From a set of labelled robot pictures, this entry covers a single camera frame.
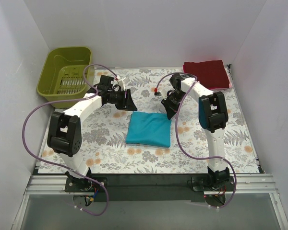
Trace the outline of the teal t shirt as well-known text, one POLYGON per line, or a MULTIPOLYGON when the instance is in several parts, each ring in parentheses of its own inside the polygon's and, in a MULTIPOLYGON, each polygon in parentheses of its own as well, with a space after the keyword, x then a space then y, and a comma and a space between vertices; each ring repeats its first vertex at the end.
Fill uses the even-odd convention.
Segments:
POLYGON ((171 121, 166 114, 133 112, 125 143, 168 148, 171 121))

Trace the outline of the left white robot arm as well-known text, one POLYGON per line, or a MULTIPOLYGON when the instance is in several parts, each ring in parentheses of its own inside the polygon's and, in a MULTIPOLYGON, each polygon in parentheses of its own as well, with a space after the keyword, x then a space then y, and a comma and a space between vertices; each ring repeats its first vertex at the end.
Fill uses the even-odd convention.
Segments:
POLYGON ((83 192, 89 191, 93 182, 87 176, 89 167, 78 153, 82 144, 82 122, 105 104, 113 104, 118 110, 137 111, 131 90, 125 88, 127 82, 126 78, 102 75, 99 83, 90 88, 82 100, 51 116, 47 145, 60 155, 69 168, 67 177, 83 192))

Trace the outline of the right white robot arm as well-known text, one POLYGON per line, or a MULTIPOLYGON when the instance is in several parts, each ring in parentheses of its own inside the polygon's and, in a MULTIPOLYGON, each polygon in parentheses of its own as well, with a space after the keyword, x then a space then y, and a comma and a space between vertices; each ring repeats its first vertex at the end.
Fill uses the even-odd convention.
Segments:
POLYGON ((192 74, 174 72, 167 76, 170 76, 169 82, 173 89, 159 92, 155 87, 154 95, 163 97, 161 104, 166 110, 167 118, 171 120, 175 117, 176 126, 186 96, 191 96, 198 103, 198 119, 208 144, 209 156, 205 158, 208 160, 207 185, 212 190, 221 189, 230 178, 224 149, 224 133, 228 122, 224 94, 207 89, 192 74))

